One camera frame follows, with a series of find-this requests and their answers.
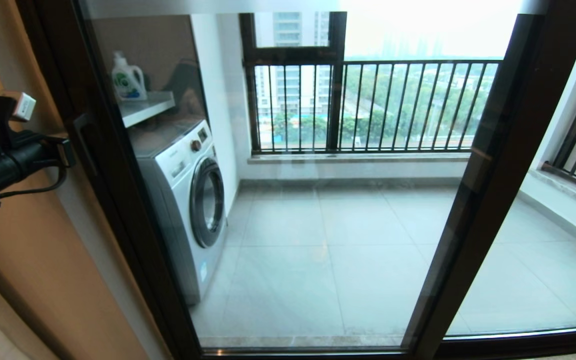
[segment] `high-rise building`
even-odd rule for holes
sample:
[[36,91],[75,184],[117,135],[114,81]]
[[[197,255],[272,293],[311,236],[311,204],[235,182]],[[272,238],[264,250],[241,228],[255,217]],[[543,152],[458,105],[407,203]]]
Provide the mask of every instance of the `high-rise building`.
[[[329,45],[329,12],[254,14],[258,48],[297,48]],[[255,69],[260,120],[278,114],[288,117],[325,115],[330,102],[329,65],[258,66]]]

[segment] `sliding glass door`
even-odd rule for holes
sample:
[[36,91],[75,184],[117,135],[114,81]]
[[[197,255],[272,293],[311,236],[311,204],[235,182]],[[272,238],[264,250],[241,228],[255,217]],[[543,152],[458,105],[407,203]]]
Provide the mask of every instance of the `sliding glass door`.
[[576,327],[576,223],[531,165],[576,3],[18,5],[174,357]]

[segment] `washing machine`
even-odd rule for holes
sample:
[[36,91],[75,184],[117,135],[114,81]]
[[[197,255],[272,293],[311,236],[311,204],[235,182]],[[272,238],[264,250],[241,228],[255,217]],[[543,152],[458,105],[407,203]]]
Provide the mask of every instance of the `washing machine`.
[[202,300],[224,248],[224,182],[205,120],[130,135],[188,305]]

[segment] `white plug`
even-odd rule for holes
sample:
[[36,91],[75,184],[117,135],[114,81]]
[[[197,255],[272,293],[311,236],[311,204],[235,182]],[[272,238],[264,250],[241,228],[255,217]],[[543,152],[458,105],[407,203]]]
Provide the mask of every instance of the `white plug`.
[[0,93],[0,96],[7,96],[16,100],[16,107],[12,113],[13,118],[10,120],[20,121],[23,123],[30,121],[30,116],[33,114],[37,100],[22,91],[4,90]]

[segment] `white shelf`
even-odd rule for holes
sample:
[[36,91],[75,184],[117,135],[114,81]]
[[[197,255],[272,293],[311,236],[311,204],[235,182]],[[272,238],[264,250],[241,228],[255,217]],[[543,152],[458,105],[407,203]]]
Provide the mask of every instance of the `white shelf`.
[[174,107],[175,99],[172,91],[149,91],[148,100],[121,101],[119,111],[123,125],[130,128],[135,124],[149,119]]

